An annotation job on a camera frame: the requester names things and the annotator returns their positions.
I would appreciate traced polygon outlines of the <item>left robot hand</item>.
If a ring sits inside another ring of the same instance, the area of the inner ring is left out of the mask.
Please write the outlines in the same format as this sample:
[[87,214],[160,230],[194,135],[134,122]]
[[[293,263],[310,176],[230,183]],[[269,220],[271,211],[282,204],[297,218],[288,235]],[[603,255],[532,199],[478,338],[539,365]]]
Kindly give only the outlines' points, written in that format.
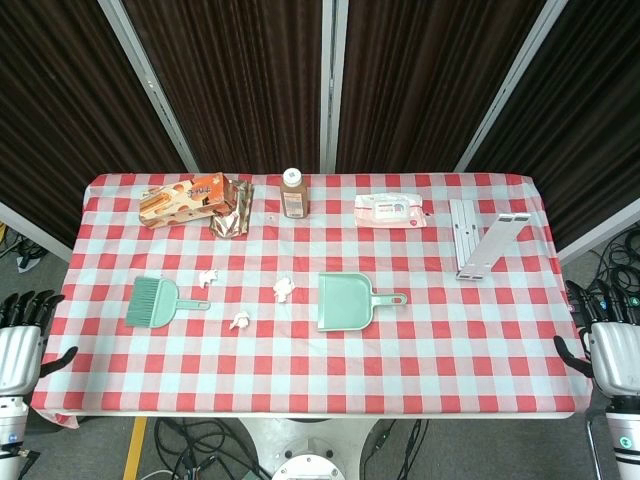
[[14,292],[1,301],[1,396],[28,396],[41,378],[62,370],[78,353],[42,363],[45,334],[57,306],[65,299],[53,290]]

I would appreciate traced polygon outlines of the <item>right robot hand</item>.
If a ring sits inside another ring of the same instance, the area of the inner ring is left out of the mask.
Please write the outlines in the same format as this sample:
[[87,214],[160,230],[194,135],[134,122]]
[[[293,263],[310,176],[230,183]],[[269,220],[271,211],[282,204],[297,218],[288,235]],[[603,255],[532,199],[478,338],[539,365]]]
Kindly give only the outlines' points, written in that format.
[[608,398],[620,401],[639,396],[639,305],[619,287],[597,282],[598,301],[586,289],[567,281],[569,297],[578,304],[583,326],[579,340],[585,357],[568,349],[563,338],[553,338],[563,363],[594,381]]

